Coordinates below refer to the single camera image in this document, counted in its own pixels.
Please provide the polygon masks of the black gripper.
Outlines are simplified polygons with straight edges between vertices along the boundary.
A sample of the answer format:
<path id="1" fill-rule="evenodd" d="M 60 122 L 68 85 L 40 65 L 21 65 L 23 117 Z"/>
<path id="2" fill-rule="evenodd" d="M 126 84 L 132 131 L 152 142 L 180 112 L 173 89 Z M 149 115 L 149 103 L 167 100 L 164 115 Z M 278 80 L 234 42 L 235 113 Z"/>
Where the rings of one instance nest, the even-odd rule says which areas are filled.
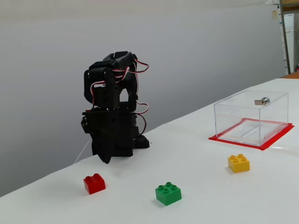
<path id="1" fill-rule="evenodd" d="M 117 112 L 89 111 L 83 115 L 81 126 L 92 138 L 92 154 L 108 164 L 117 139 Z"/>

